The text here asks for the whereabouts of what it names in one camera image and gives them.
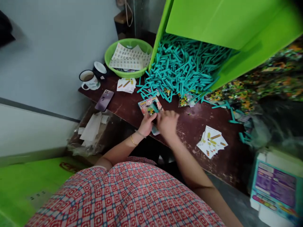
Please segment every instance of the white cup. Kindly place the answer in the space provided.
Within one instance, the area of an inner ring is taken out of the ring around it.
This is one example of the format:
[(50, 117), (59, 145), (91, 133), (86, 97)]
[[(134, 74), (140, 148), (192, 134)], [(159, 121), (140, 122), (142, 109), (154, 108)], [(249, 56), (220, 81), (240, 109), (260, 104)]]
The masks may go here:
[(80, 73), (79, 79), (83, 81), (81, 87), (84, 90), (97, 90), (100, 87), (100, 82), (91, 70), (84, 70)]

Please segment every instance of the purple smartphone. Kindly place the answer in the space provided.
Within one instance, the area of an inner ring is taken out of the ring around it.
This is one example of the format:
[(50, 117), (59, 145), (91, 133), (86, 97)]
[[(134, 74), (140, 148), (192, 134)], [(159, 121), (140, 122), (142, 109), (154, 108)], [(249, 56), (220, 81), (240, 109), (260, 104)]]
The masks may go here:
[(114, 96), (113, 91), (105, 90), (101, 95), (101, 98), (97, 102), (95, 109), (104, 112), (106, 110), (107, 105), (109, 104), (111, 98)]

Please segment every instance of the mug handle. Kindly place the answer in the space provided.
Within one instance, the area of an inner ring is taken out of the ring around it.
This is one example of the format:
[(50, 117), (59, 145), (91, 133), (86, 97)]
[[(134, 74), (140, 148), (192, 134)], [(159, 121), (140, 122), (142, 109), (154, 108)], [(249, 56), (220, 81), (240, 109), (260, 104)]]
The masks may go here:
[(85, 88), (84, 88), (84, 85), (85, 85), (85, 83), (83, 82), (82, 85), (81, 85), (81, 87), (82, 87), (84, 90), (89, 90), (89, 87), (86, 85), (86, 86), (87, 86), (87, 89), (85, 89)]

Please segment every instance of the wire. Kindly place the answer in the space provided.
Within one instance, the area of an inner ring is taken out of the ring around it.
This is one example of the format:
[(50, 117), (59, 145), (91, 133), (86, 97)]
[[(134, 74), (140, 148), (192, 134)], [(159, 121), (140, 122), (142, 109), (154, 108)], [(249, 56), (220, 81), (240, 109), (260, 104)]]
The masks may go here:
[[(130, 22), (130, 24), (128, 24), (128, 14), (127, 14), (127, 7), (129, 7), (129, 10), (132, 14), (132, 21)], [(125, 11), (126, 11), (126, 21), (127, 21), (127, 26), (130, 27), (133, 23), (133, 18), (134, 18), (134, 15), (133, 15), (133, 12), (132, 12), (132, 9), (130, 8), (129, 4), (127, 3), (127, 0), (125, 0)]]

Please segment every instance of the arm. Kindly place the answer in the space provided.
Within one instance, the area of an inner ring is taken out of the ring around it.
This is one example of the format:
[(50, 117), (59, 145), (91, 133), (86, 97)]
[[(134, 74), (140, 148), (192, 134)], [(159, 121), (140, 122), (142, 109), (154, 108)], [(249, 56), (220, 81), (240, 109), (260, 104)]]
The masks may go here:
[(217, 213), (226, 226), (242, 226), (204, 170), (177, 136), (178, 117), (179, 114), (174, 111), (164, 111), (158, 114), (157, 127), (172, 149), (186, 184)]
[(107, 170), (110, 170), (117, 163), (125, 161), (133, 149), (142, 141), (142, 139), (144, 139), (143, 136), (146, 137), (150, 134), (152, 130), (152, 121), (156, 116), (156, 113), (152, 116), (149, 116), (149, 114), (146, 113), (138, 129), (139, 133), (133, 133), (130, 137), (110, 149), (96, 162), (95, 166), (103, 166)]

